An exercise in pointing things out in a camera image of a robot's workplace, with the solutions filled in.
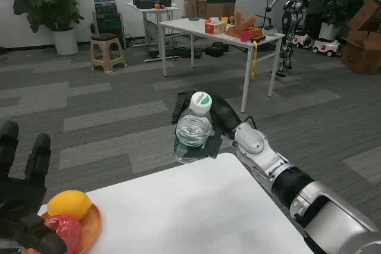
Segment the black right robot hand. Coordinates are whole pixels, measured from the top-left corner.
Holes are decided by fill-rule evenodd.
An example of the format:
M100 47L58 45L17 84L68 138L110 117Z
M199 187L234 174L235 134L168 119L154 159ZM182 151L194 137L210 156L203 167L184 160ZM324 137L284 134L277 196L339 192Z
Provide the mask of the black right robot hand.
M187 91L177 94L172 114L175 158L188 164L216 158L222 136L230 136L242 123L233 108L216 93Z

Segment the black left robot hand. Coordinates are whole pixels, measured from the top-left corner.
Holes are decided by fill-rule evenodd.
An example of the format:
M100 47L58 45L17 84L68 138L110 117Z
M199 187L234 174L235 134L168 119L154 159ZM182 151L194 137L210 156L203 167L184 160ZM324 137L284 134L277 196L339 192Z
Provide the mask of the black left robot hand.
M45 177L51 157L51 139L41 133L27 159L25 178L9 176L18 146L19 126L1 126L1 253L66 253L66 243L38 215L46 194Z

